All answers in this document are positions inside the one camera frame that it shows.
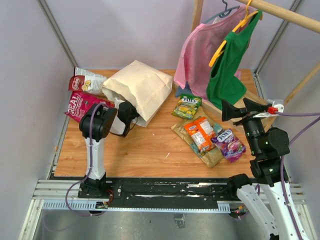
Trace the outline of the red white chips bag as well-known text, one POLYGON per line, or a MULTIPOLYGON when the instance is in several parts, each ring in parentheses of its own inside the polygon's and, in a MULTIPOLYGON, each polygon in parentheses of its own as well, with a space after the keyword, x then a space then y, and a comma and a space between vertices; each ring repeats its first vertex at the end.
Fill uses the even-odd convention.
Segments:
POLYGON ((102 96, 102 87, 108 78, 92 71, 75 67, 73 76, 69 80, 68 90, 72 92, 84 92, 91 95, 102 96))

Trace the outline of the orange Fox's candy packet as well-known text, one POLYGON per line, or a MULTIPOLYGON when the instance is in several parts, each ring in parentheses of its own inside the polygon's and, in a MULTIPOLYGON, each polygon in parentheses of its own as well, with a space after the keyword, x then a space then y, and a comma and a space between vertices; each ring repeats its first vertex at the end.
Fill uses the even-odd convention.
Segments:
POLYGON ((186 124, 184 129, 192 138, 201 154, 215 147, 211 141, 211 138, 215 136, 215 132, 206 117, 200 117, 186 124))

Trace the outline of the green snack packet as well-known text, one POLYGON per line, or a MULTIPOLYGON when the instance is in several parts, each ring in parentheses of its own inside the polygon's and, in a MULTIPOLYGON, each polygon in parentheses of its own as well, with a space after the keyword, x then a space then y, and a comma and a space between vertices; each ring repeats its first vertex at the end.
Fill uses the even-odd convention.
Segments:
POLYGON ((173 116, 191 120, 202 104, 202 98, 191 94, 181 94, 178 103, 171 112, 173 116))

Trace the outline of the magenta crisps bag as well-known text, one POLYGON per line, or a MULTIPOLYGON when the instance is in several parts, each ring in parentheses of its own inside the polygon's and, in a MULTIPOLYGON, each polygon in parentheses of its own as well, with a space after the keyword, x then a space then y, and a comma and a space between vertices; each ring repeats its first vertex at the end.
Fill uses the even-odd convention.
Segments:
POLYGON ((101 99, 84 92, 73 91, 68 103, 67 111, 64 114, 75 120, 77 123, 80 123, 81 119, 88 112, 88 110, 94 104, 99 103, 104 103, 108 107, 112 108, 115 106, 108 100, 101 99))

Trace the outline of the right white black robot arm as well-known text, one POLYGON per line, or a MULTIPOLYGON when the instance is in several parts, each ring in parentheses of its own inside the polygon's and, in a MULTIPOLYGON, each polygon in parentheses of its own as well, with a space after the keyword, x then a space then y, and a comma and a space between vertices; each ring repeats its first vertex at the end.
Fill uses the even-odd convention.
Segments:
POLYGON ((263 118, 285 116, 281 100, 260 104, 243 98, 244 107, 237 108, 222 100, 222 121, 237 119, 235 126, 242 126, 255 158, 250 169, 269 206, 258 196, 257 190, 246 174, 228 178, 226 193, 232 200, 241 200, 259 225, 266 240, 309 239, 294 206, 290 183, 284 166, 284 156, 290 153, 293 143, 286 131, 271 127, 264 129, 263 118))

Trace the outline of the teal white snack packet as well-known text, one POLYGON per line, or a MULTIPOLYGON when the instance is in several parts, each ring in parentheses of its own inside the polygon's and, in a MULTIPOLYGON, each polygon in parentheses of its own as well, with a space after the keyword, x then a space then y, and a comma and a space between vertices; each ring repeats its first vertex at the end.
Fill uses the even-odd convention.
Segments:
POLYGON ((224 132, 224 129, 218 123, 215 123, 213 125, 213 130, 214 130, 216 135, 219 135, 219 134, 224 132))

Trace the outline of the purple snack packet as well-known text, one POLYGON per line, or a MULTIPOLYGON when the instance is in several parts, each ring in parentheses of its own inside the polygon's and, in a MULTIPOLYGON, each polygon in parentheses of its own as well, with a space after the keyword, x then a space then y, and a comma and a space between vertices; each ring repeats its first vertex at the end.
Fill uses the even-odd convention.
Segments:
POLYGON ((246 146, 230 128, 212 137, 211 142, 230 163, 236 162, 246 152, 246 146))

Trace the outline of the brown paper bag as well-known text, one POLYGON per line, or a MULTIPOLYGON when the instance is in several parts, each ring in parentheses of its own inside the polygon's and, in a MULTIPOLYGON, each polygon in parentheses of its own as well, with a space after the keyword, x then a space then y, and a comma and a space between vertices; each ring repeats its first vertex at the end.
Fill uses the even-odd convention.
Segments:
POLYGON ((138 60, 133 61, 102 85, 108 100, 127 100, 139 114, 137 125, 147 127, 170 95, 173 77, 138 60))

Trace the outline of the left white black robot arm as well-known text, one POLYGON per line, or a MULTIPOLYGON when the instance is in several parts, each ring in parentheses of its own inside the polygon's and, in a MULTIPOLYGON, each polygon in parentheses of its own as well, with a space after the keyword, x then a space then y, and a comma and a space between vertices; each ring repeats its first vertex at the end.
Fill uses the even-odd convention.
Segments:
POLYGON ((108 134, 126 137, 133 120, 139 114, 128 101, 118 101, 115 107, 95 103, 82 117, 79 130, 87 149, 87 170, 78 190, 79 198, 106 198, 111 192, 104 166, 104 147, 108 134))

